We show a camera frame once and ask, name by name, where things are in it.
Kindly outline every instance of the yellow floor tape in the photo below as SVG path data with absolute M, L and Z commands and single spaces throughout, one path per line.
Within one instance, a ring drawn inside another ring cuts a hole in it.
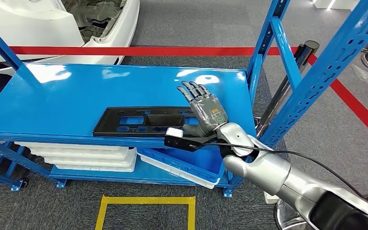
M 95 230 L 102 230 L 108 205 L 188 205 L 188 230 L 196 228 L 196 197 L 109 197 L 102 196 Z

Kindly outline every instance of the blue plastic crate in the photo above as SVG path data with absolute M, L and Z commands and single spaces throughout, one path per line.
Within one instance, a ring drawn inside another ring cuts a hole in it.
M 138 153 L 211 183 L 216 183 L 225 171 L 219 150 L 138 149 Z

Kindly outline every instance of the black plastic panel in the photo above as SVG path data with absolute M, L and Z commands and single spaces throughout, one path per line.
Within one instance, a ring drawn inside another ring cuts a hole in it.
M 93 130 L 102 137 L 164 137 L 168 127 L 193 125 L 190 107 L 108 107 Z

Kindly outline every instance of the robotic arm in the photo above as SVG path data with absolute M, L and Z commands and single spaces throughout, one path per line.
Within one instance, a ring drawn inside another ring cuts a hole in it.
M 238 124 L 228 122 L 222 105 L 205 86 L 185 81 L 182 84 L 191 95 L 183 87 L 177 88 L 190 103 L 199 121 L 196 127 L 185 125 L 184 131 L 197 137 L 184 137 L 183 130 L 169 128 L 164 141 L 166 146 L 195 151 L 215 140 L 268 150 L 220 146 L 224 165 L 230 172 L 271 195 L 277 195 L 299 212 L 314 229 L 368 230 L 366 200 L 341 187 L 311 177 L 269 153 L 272 149 L 248 136 Z

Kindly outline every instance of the red line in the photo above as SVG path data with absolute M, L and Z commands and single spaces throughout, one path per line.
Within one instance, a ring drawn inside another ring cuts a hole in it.
M 317 57 L 311 55 L 308 63 L 313 65 Z M 331 88 L 342 99 L 343 102 L 352 110 L 352 112 L 368 127 L 368 109 L 338 80 L 335 79 Z
M 11 46 L 15 54 L 27 55 L 110 55 L 110 56 L 250 56 L 254 47 L 191 47 L 191 46 L 134 46 L 134 47 L 47 47 Z M 268 55 L 280 55 L 271 47 Z

